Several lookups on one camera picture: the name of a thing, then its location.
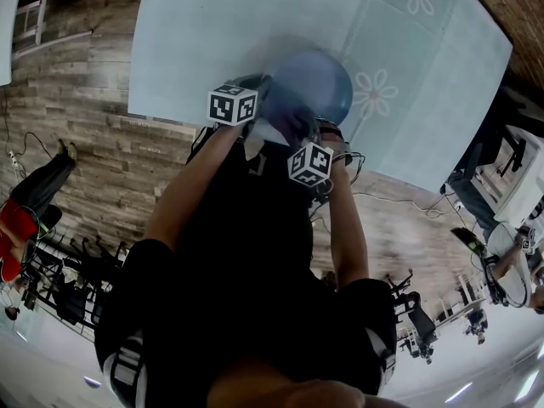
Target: black sleeve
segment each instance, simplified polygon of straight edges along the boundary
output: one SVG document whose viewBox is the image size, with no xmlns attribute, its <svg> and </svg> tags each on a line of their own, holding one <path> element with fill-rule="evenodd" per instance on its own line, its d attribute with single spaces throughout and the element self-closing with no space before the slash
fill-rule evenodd
<svg viewBox="0 0 544 408">
<path fill-rule="evenodd" d="M 385 346 L 396 353 L 397 329 L 394 304 L 388 284 L 379 280 L 357 280 L 337 294 L 338 380 L 377 394 L 382 362 L 376 355 L 366 328 L 373 330 Z"/>
<path fill-rule="evenodd" d="M 94 332 L 94 347 L 100 367 L 127 337 L 144 326 L 145 317 L 153 314 L 151 285 L 158 275 L 169 271 L 172 260 L 172 251 L 160 241 L 141 241 L 131 248 L 119 281 L 107 293 L 99 325 Z"/>
</svg>

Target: blue balloon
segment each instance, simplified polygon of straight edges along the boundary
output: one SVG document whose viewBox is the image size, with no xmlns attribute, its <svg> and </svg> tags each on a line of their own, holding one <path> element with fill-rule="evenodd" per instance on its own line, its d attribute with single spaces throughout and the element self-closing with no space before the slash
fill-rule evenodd
<svg viewBox="0 0 544 408">
<path fill-rule="evenodd" d="M 339 126 L 349 113 L 354 91 L 343 66 L 327 53 L 308 50 L 269 71 L 269 91 L 261 105 L 264 119 L 274 125 L 300 109 Z"/>
</svg>

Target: ceiling light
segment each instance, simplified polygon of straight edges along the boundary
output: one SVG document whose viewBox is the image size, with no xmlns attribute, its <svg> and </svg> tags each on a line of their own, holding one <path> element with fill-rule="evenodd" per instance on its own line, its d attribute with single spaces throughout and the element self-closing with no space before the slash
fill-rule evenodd
<svg viewBox="0 0 544 408">
<path fill-rule="evenodd" d="M 453 399 L 455 399 L 459 394 L 461 394 L 463 391 L 465 391 L 467 388 L 469 388 L 471 385 L 473 385 L 471 382 L 469 382 L 467 385 L 465 385 L 463 388 L 461 388 L 457 393 L 450 396 L 449 399 L 446 399 L 445 403 L 451 402 Z"/>
<path fill-rule="evenodd" d="M 28 343 L 28 340 L 26 340 L 25 336 L 23 336 L 20 332 L 17 331 L 17 335 Z"/>
<path fill-rule="evenodd" d="M 524 386 L 521 388 L 521 390 L 519 390 L 518 397 L 516 397 L 514 402 L 517 402 L 518 400 L 524 398 L 527 394 L 529 394 L 530 388 L 533 386 L 537 375 L 538 371 L 534 371 L 529 375 L 529 377 L 525 381 Z"/>
<path fill-rule="evenodd" d="M 83 377 L 83 379 L 90 388 L 99 388 L 102 385 L 100 382 L 94 381 L 91 377 Z"/>
</svg>

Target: white shirt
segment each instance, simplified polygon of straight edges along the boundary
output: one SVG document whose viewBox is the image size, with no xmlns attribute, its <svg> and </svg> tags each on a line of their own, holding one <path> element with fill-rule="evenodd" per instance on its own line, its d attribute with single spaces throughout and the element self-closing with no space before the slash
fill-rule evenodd
<svg viewBox="0 0 544 408">
<path fill-rule="evenodd" d="M 509 224 L 498 225 L 487 241 L 487 250 L 500 258 L 516 244 L 516 229 Z M 533 292 L 529 266 L 525 254 L 519 250 L 515 263 L 508 272 L 497 280 L 507 294 L 507 301 L 514 307 L 529 305 Z"/>
</svg>

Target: black hair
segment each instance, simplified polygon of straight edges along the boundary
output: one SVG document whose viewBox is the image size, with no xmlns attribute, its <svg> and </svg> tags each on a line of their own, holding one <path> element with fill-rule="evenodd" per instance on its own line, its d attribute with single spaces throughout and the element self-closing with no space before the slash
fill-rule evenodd
<svg viewBox="0 0 544 408">
<path fill-rule="evenodd" d="M 13 315 L 13 314 L 10 313 L 10 311 L 11 311 L 12 309 L 15 309 L 15 312 L 16 312 L 15 315 Z M 4 309 L 4 311 L 5 311 L 6 315 L 8 316 L 8 319 L 13 320 L 13 321 L 16 321 L 16 320 L 17 320 L 17 316 L 18 316 L 19 313 L 20 313 L 20 310 L 19 310 L 19 309 L 16 309 L 15 307 L 6 307 L 6 308 Z"/>
</svg>

